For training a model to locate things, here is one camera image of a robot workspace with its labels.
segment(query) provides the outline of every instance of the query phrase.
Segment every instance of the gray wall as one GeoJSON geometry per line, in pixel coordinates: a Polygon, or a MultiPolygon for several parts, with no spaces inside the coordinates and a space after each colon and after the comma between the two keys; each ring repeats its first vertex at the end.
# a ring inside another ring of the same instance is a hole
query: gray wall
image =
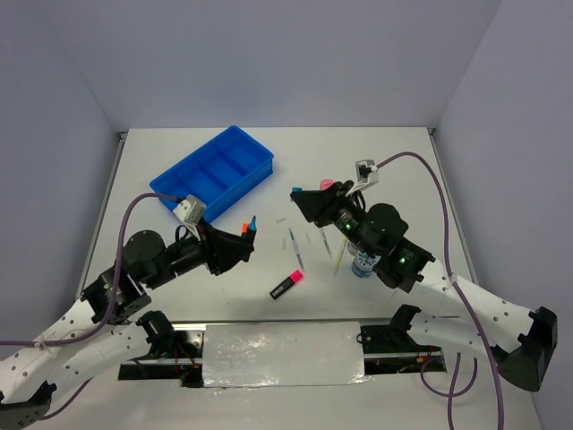
{"type": "Polygon", "coordinates": [[[43,0],[116,128],[436,125],[500,0],[43,0]]]}
{"type": "Polygon", "coordinates": [[[503,0],[437,142],[481,282],[560,318],[545,430],[573,427],[572,125],[573,2],[503,0]]]}
{"type": "Polygon", "coordinates": [[[0,40],[0,339],[29,340],[73,301],[116,139],[36,2],[0,3],[0,40]]]}

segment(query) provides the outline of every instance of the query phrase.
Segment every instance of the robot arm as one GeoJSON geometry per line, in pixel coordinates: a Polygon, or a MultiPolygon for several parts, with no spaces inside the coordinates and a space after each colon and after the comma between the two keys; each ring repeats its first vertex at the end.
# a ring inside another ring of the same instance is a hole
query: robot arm
{"type": "Polygon", "coordinates": [[[177,234],[172,245],[165,246],[151,230],[133,235],[122,251],[115,297],[111,295],[115,268],[111,267],[34,340],[34,348],[24,348],[0,362],[0,428],[24,428],[46,414],[53,393],[61,397],[109,366],[171,348],[175,333],[162,313],[149,312],[137,323],[121,325],[151,302],[145,288],[161,287],[203,264],[211,274],[222,274],[240,261],[248,262],[254,250],[254,217],[238,236],[213,228],[202,218],[204,209],[192,196],[179,202],[175,214],[189,229],[183,236],[177,234]],[[112,312],[104,328],[83,339],[104,321],[110,304],[112,312]]]}
{"type": "MultiPolygon", "coordinates": [[[[361,182],[361,176],[368,176],[368,166],[358,173],[361,182]]],[[[454,289],[457,283],[491,340],[500,375],[520,388],[539,391],[557,346],[556,315],[543,307],[531,311],[513,305],[455,273],[449,274],[432,254],[404,237],[408,225],[393,206],[378,203],[366,211],[355,204],[352,198],[355,189],[352,181],[336,182],[323,191],[293,192],[291,199],[307,221],[319,228],[333,224],[361,252],[380,257],[373,270],[386,286],[432,301],[446,313],[459,315],[471,323],[466,306],[454,289]]],[[[454,327],[449,320],[428,319],[419,313],[420,309],[408,305],[398,309],[390,324],[397,339],[440,345],[434,338],[436,331],[424,327],[434,320],[434,328],[441,331],[446,326],[452,327],[445,332],[449,336],[447,341],[457,351],[473,351],[474,357],[484,357],[483,345],[468,348],[475,345],[472,325],[454,327]]]]}

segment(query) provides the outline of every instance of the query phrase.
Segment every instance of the purple cable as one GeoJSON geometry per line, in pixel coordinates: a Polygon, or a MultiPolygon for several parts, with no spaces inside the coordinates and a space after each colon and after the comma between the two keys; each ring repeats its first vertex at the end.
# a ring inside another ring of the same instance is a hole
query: purple cable
{"type": "Polygon", "coordinates": [[[86,386],[90,383],[90,381],[91,381],[91,379],[85,381],[82,385],[80,385],[80,388],[78,388],[76,390],[76,392],[74,394],[72,394],[72,397],[70,397],[70,399],[68,399],[67,402],[62,405],[62,407],[60,409],[58,409],[53,414],[43,416],[42,418],[40,418],[40,421],[45,421],[47,419],[53,418],[57,415],[60,415],[62,412],[64,412],[64,410],[72,404],[72,402],[76,399],[76,397],[78,397],[80,395],[80,393],[83,391],[83,389],[86,388],[86,386]]]}
{"type": "MultiPolygon", "coordinates": [[[[441,392],[436,390],[435,388],[433,388],[427,381],[426,381],[426,377],[424,376],[425,371],[426,371],[426,367],[428,367],[428,365],[434,361],[438,361],[440,358],[439,357],[432,357],[429,360],[426,360],[423,365],[422,368],[420,369],[420,377],[422,378],[422,383],[425,385],[425,387],[430,390],[431,392],[433,392],[436,396],[440,396],[440,397],[450,397],[449,392],[441,392]]],[[[470,380],[469,383],[467,383],[467,386],[464,390],[462,391],[458,391],[455,392],[451,395],[451,397],[459,397],[459,396],[463,396],[464,394],[466,394],[468,391],[471,390],[471,388],[474,386],[475,383],[475,379],[477,378],[477,359],[474,358],[474,372],[472,373],[472,379],[470,380]]]]}
{"type": "MultiPolygon", "coordinates": [[[[107,309],[106,309],[106,313],[104,314],[104,317],[102,318],[102,320],[99,322],[99,324],[97,326],[95,326],[90,331],[87,331],[87,332],[83,333],[82,335],[80,335],[76,338],[63,339],[63,340],[47,340],[46,342],[44,342],[47,347],[62,347],[65,345],[71,345],[71,344],[76,343],[76,342],[81,342],[82,340],[86,340],[86,339],[90,338],[91,336],[93,336],[94,334],[96,334],[98,331],[100,331],[101,329],[103,329],[106,326],[107,322],[111,318],[112,313],[114,312],[115,301],[117,300],[117,290],[119,288],[119,276],[120,276],[121,267],[122,267],[122,254],[123,254],[122,250],[124,249],[125,230],[127,229],[127,220],[129,219],[130,215],[132,214],[132,211],[133,211],[133,208],[135,207],[135,205],[137,203],[139,203],[141,200],[146,199],[148,197],[157,197],[158,199],[172,200],[175,202],[180,200],[179,197],[174,197],[173,195],[160,194],[160,193],[143,193],[143,194],[140,194],[137,197],[135,197],[135,199],[133,199],[133,201],[129,204],[129,206],[125,210],[124,218],[122,219],[122,224],[121,224],[121,227],[119,228],[119,235],[117,238],[117,252],[115,254],[115,268],[114,268],[113,287],[111,289],[111,297],[109,299],[109,303],[107,304],[107,309]]],[[[0,347],[15,346],[15,347],[34,348],[35,343],[36,342],[30,341],[30,340],[0,340],[0,347]]]]}
{"type": "MultiPolygon", "coordinates": [[[[384,166],[388,165],[389,163],[391,163],[395,159],[399,159],[402,157],[414,157],[415,159],[420,161],[426,167],[426,169],[430,173],[430,176],[433,179],[433,183],[436,185],[436,188],[438,190],[438,194],[440,195],[441,210],[443,212],[443,217],[444,217],[444,260],[445,260],[445,264],[446,264],[446,271],[448,272],[448,275],[451,276],[453,272],[451,269],[451,263],[449,261],[448,205],[446,204],[446,197],[444,196],[444,192],[441,189],[440,181],[438,180],[438,177],[434,173],[432,167],[428,164],[428,162],[421,155],[416,154],[415,152],[411,152],[411,151],[400,152],[396,155],[393,155],[392,157],[385,159],[384,161],[382,161],[381,163],[376,165],[376,167],[378,169],[383,168],[384,166]]],[[[480,337],[482,338],[483,345],[485,346],[485,352],[487,353],[488,361],[490,362],[490,368],[492,369],[493,384],[495,386],[495,396],[497,398],[497,404],[498,404],[498,430],[503,430],[504,423],[505,423],[505,411],[503,409],[503,394],[501,392],[500,375],[498,374],[498,371],[497,371],[497,366],[495,364],[495,358],[493,357],[492,348],[490,347],[490,342],[487,340],[487,336],[485,335],[485,330],[483,329],[483,326],[480,323],[479,318],[475,314],[474,308],[470,305],[469,301],[467,300],[466,295],[464,294],[462,289],[459,287],[458,283],[453,282],[452,286],[454,287],[454,289],[458,293],[459,298],[462,300],[462,302],[464,303],[464,306],[467,308],[467,311],[469,312],[470,316],[472,317],[472,320],[474,321],[475,327],[477,328],[477,331],[480,333],[480,337]]],[[[454,373],[452,375],[452,381],[451,381],[451,385],[449,387],[449,394],[448,394],[448,424],[449,424],[450,430],[455,430],[453,420],[452,420],[452,408],[453,408],[453,398],[454,398],[453,395],[455,394],[454,390],[456,388],[456,380],[458,378],[458,373],[459,373],[460,358],[461,358],[461,356],[458,355],[458,358],[456,359],[456,367],[455,367],[454,373]]]]}

